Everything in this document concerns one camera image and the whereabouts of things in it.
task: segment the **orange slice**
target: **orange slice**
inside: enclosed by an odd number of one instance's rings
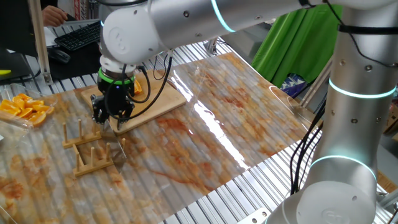
[[[33,108],[33,105],[44,105],[43,100],[25,100],[25,108]]]
[[[41,111],[46,112],[48,109],[50,109],[50,106],[45,106],[45,105],[33,105],[33,110],[36,110],[37,112],[41,112]]]
[[[45,121],[45,112],[41,111],[39,113],[35,113],[31,118],[29,118],[29,121],[33,122],[33,127],[39,127],[42,124],[44,124]]]
[[[19,114],[18,111],[9,110],[9,109],[4,109],[4,108],[0,108],[0,111],[4,111],[4,112],[7,112],[7,113],[12,114],[12,115],[15,115],[15,116],[17,116],[17,115]]]
[[[26,108],[24,110],[22,110],[22,112],[18,115],[21,118],[28,118],[33,112],[32,108]]]
[[[21,110],[24,110],[24,109],[25,109],[25,101],[24,101],[24,99],[22,99],[21,96],[15,96],[15,97],[12,99],[12,102],[14,102],[16,105],[18,105],[18,107],[19,107]]]
[[[23,93],[18,94],[18,96],[22,97],[23,100],[33,100],[32,97],[27,96],[27,95],[25,95]]]
[[[47,114],[50,115],[54,113],[55,108],[53,106],[50,107],[50,109],[47,111]]]
[[[19,109],[19,106],[14,103],[11,102],[9,100],[3,100],[0,104],[0,108],[4,109],[4,110],[13,110],[16,111],[17,114],[19,114],[21,112],[21,109]]]
[[[142,93],[141,85],[139,84],[139,82],[137,80],[134,80],[134,94],[138,95],[140,93]]]

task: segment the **stained tabletop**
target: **stained tabletop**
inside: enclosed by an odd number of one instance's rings
[[[234,53],[172,68],[188,103],[107,142],[126,138],[127,161],[76,178],[70,138],[98,129],[84,89],[29,133],[0,122],[0,217],[9,223],[158,223],[302,138],[310,116]],[[105,140],[78,146],[103,159]]]

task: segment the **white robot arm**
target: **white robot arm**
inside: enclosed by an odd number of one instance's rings
[[[107,61],[120,65],[141,64],[162,51],[323,1],[149,0],[124,8],[103,6],[102,53]],[[267,224],[374,220],[377,145],[397,83],[398,2],[330,3],[344,6],[345,26],[340,27],[333,58],[323,137],[305,187],[279,205]]]

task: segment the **black cable bundle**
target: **black cable bundle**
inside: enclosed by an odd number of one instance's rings
[[[127,65],[124,65],[124,66],[123,66],[123,69],[122,69],[122,75],[121,75],[121,77],[119,77],[119,78],[113,80],[113,82],[110,84],[110,86],[109,86],[107,92],[105,93],[105,97],[104,97],[105,108],[106,108],[106,111],[109,113],[109,115],[110,115],[112,118],[114,118],[114,119],[116,119],[116,120],[118,120],[118,121],[129,121],[129,120],[131,120],[131,119],[133,119],[133,118],[136,118],[136,117],[142,115],[143,113],[145,113],[145,112],[156,102],[156,100],[159,98],[160,94],[162,93],[164,87],[166,86],[167,79],[169,78],[170,70],[171,70],[171,68],[172,68],[172,62],[173,62],[173,57],[170,56],[170,58],[169,58],[169,66],[167,67],[167,71],[166,71],[166,74],[165,74],[165,77],[164,77],[162,86],[160,87],[159,92],[156,94],[156,96],[155,96],[155,98],[152,100],[152,102],[149,103],[149,105],[148,105],[146,108],[144,108],[142,111],[140,111],[139,113],[137,113],[137,114],[134,115],[134,116],[131,116],[131,117],[129,117],[129,118],[118,118],[118,117],[116,117],[115,114],[111,114],[111,113],[110,113],[109,104],[108,104],[109,101],[108,101],[108,100],[109,100],[109,92],[111,91],[112,86],[113,86],[117,81],[122,81],[123,89],[124,89],[125,91],[127,91],[127,88],[126,88],[126,86],[124,85],[124,79],[126,78],[126,67],[127,67]],[[146,72],[145,67],[141,65],[141,66],[138,66],[138,69],[141,70],[141,71],[143,72],[143,74],[145,75],[145,78],[146,78],[146,80],[147,80],[147,82],[148,82],[148,87],[150,87],[149,78],[148,78],[148,74],[147,74],[147,72]],[[147,98],[146,98],[144,101],[137,101],[137,100],[136,100],[136,102],[145,102],[145,101],[147,101],[147,100],[149,99],[149,95],[150,95],[150,88],[149,88],[149,90],[148,90]]]
[[[322,130],[323,123],[321,125],[319,125],[318,129],[315,131],[312,138],[310,140],[308,140],[308,138],[310,137],[310,134],[312,133],[313,129],[315,128],[315,126],[317,125],[319,120],[321,120],[321,117],[323,116],[323,114],[325,113],[325,106],[326,106],[326,101],[321,102],[321,107],[320,107],[319,112],[314,117],[310,128],[308,129],[307,133],[305,134],[305,136],[303,137],[301,142],[296,147],[296,149],[292,155],[292,158],[290,159],[290,183],[291,183],[290,194],[291,195],[297,193],[300,190],[300,185],[301,185],[301,182],[303,179],[303,177],[300,179],[301,163],[303,161],[305,153],[308,151],[308,148],[311,146],[314,139],[318,136],[319,132]],[[300,148],[301,148],[301,151],[300,151],[300,154],[298,155],[296,171],[294,173],[294,179],[293,179],[293,161],[294,161],[294,157],[299,152]]]

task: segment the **orange stain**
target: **orange stain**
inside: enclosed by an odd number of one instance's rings
[[[0,191],[9,199],[19,199],[22,197],[22,191],[24,186],[18,183],[16,180],[7,180],[4,177],[0,177]]]

